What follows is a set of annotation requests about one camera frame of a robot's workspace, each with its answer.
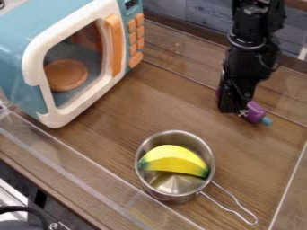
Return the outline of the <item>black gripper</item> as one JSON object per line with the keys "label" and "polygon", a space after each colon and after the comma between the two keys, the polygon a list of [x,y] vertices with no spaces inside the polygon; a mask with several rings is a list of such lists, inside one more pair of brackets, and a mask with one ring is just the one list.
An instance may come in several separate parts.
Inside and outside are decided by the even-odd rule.
{"label": "black gripper", "polygon": [[230,48],[218,89],[218,106],[222,113],[247,116],[255,87],[278,70],[281,54],[275,43],[266,44],[259,50]]}

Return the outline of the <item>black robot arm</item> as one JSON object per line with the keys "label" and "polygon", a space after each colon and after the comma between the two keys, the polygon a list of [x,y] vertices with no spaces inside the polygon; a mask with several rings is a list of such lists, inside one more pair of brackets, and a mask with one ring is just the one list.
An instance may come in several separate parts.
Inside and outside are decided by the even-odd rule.
{"label": "black robot arm", "polygon": [[223,59],[218,106],[222,113],[249,115],[258,84],[278,70],[282,50],[277,32],[287,18],[285,0],[233,0],[230,47]]}

